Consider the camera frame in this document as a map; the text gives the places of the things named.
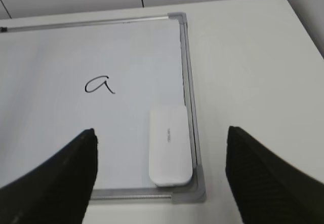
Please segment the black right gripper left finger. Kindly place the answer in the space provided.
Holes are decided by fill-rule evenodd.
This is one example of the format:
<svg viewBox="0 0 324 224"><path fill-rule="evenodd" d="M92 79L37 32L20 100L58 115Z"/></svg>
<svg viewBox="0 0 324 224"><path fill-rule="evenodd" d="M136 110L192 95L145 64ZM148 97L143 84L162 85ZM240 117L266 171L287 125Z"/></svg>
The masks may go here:
<svg viewBox="0 0 324 224"><path fill-rule="evenodd" d="M94 129L1 188L1 223L82 223L98 173Z"/></svg>

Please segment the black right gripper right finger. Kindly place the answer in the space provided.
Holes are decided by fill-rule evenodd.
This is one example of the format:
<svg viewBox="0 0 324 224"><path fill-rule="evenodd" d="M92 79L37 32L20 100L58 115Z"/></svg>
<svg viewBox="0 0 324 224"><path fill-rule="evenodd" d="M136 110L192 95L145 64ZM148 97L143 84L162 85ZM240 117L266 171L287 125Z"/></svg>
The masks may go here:
<svg viewBox="0 0 324 224"><path fill-rule="evenodd" d="M225 173L243 223L323 223L323 183L240 127L228 128Z"/></svg>

